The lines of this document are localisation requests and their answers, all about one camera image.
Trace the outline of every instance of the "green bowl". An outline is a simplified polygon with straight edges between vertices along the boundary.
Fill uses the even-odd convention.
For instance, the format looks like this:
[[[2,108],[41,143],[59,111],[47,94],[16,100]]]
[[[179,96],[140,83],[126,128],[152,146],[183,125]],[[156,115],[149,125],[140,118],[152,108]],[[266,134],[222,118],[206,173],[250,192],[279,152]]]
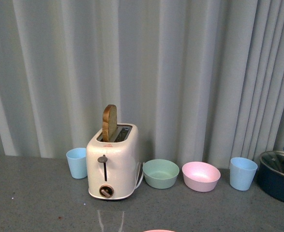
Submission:
[[[143,165],[143,173],[148,185],[156,189],[167,189],[175,184],[179,167],[165,159],[152,159]]]

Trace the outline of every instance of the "dark blue pot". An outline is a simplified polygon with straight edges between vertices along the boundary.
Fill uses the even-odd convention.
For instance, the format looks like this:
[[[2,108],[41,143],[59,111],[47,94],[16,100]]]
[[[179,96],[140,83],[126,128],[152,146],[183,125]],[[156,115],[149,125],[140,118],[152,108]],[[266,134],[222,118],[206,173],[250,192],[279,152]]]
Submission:
[[[260,155],[257,181],[265,193],[284,202],[284,152],[267,151]]]

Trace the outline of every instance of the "toaster knob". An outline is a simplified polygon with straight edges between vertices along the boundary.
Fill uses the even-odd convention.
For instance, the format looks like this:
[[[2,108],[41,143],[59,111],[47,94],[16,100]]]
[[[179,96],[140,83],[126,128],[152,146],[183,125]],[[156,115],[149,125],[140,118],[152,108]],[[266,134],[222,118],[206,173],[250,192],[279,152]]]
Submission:
[[[99,189],[99,192],[100,192],[101,196],[103,196],[105,198],[110,198],[114,194],[113,188],[109,185],[101,186],[100,189]]]
[[[107,162],[107,157],[105,155],[101,156],[98,158],[99,163],[106,163]]]

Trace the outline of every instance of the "toaster lever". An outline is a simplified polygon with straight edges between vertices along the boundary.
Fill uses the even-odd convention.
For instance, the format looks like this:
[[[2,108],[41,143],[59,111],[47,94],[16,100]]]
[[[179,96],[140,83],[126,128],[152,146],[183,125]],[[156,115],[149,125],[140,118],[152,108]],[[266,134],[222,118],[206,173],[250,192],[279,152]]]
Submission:
[[[105,155],[101,156],[98,158],[99,163],[106,163],[107,162],[107,157]]]
[[[106,162],[107,162],[107,160],[108,160],[108,158],[105,155],[98,158],[98,162],[103,163],[103,165],[104,165],[104,180],[105,181],[107,181],[107,173],[106,173]]]

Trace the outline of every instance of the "toaster dial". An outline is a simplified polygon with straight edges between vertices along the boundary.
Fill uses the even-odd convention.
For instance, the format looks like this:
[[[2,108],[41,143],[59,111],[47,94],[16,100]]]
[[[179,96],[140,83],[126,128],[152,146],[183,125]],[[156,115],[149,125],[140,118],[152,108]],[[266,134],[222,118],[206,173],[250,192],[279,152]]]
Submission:
[[[102,185],[99,189],[100,195],[105,198],[110,198],[114,194],[114,190],[109,185]]]

